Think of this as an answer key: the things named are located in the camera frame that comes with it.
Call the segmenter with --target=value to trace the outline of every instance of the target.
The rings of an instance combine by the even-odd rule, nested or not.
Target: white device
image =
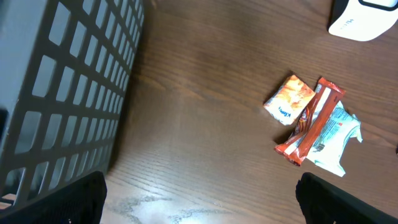
[[[398,19],[398,0],[335,0],[329,33],[347,39],[373,40]]]

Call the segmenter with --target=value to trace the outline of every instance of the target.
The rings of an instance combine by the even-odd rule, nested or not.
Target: wooden table
[[[327,32],[331,1],[147,3],[102,223],[305,223],[304,172],[398,217],[396,26],[355,42]],[[294,126],[262,102],[291,71],[345,89],[362,121],[342,178],[273,150]]]

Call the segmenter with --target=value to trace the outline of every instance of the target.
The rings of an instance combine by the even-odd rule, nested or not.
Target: snack wrapper
[[[292,137],[275,147],[276,152],[297,166],[301,165],[310,152],[345,91],[321,78],[315,93],[298,121]]]
[[[278,92],[264,103],[264,108],[284,125],[292,124],[315,92],[295,75],[288,77]]]
[[[340,177],[346,172],[340,165],[340,158],[350,138],[362,142],[361,122],[355,114],[349,115],[339,102],[333,110],[321,134],[313,143],[307,159],[318,167],[328,170]]]

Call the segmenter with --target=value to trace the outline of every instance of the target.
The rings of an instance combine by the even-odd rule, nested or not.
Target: candy bar wrapper
[[[295,75],[288,77],[278,92],[264,103],[264,108],[284,125],[292,124],[315,92]]]
[[[305,108],[292,137],[276,146],[275,151],[300,166],[344,94],[344,90],[321,78],[315,96]]]

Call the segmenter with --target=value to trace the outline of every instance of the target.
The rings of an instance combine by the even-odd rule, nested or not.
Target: wood grain
[[[369,42],[327,32],[331,1],[164,0],[146,6],[107,175],[102,223],[305,223],[312,172],[398,217],[398,30]],[[361,121],[337,177],[276,154],[294,126],[262,102],[294,71],[347,92]]]

